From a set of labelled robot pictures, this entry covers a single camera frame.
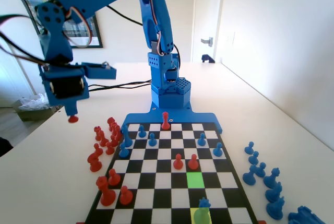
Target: white table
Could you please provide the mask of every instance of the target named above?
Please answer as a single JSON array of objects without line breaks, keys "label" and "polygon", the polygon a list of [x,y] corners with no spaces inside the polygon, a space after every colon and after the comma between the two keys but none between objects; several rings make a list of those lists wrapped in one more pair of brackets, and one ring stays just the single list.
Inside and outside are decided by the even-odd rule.
[{"label": "white table", "polygon": [[[122,84],[150,79],[146,63],[117,64],[117,80],[93,80],[97,84]],[[222,138],[242,178],[249,171],[244,147],[255,143],[259,161],[281,171],[285,196],[284,217],[271,219],[266,210],[267,189],[256,177],[254,186],[242,183],[258,220],[287,223],[287,215],[308,206],[325,223],[334,223],[334,152],[257,91],[220,64],[182,63],[180,77],[192,82],[195,112],[213,112],[223,127]],[[91,93],[78,102],[79,122],[68,124],[64,109],[56,113],[21,144],[0,158],[0,223],[74,224],[85,221],[98,191],[97,176],[104,175],[110,157],[103,155],[103,168],[92,173],[87,157],[94,151],[93,128],[108,133],[106,120],[121,124],[128,113],[147,112],[150,87],[112,89]]]}]

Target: chessboard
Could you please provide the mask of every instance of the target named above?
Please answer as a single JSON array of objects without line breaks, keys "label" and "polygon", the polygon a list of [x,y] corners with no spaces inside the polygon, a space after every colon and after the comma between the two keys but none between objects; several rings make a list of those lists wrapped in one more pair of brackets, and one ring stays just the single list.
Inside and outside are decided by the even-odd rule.
[{"label": "chessboard", "polygon": [[[147,133],[139,137],[139,126]],[[226,147],[214,123],[171,123],[169,130],[161,124],[128,124],[129,137],[133,140],[126,158],[119,157],[119,146],[108,167],[121,176],[117,186],[116,200],[110,206],[100,202],[98,192],[85,224],[130,224],[130,223],[182,223],[195,224],[194,213],[203,197],[209,200],[210,223],[256,224],[252,207],[242,188]],[[151,133],[157,140],[148,145]],[[205,134],[206,144],[197,140]],[[222,143],[223,155],[217,157],[213,149]],[[175,156],[181,154],[183,167],[173,167]],[[197,155],[199,166],[191,170],[187,163],[192,154]],[[122,205],[120,189],[126,185],[133,192],[133,200]]]}]

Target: wooden floor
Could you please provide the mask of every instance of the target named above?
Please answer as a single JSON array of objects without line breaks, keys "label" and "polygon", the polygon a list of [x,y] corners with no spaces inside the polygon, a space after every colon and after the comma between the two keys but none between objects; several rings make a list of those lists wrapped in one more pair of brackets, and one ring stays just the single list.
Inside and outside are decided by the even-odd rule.
[{"label": "wooden floor", "polygon": [[12,146],[16,146],[43,122],[23,122],[13,108],[0,108],[0,137],[9,140]]}]

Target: green highlighted square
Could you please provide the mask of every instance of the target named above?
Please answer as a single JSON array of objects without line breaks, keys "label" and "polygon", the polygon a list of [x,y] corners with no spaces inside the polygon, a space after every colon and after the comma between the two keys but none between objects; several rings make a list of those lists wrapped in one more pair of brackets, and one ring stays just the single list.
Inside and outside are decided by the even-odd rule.
[{"label": "green highlighted square", "polygon": [[188,188],[204,188],[204,181],[201,172],[187,173]]}]

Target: plastic bag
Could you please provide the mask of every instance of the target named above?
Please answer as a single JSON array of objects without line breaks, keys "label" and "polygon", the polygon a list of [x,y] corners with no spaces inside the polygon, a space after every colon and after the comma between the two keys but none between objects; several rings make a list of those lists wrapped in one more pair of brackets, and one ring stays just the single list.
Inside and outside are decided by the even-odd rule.
[{"label": "plastic bag", "polygon": [[43,95],[41,93],[38,94],[38,99],[20,99],[21,106],[18,108],[23,111],[33,111],[33,110],[42,110],[50,108],[49,100],[47,99],[46,94]]}]

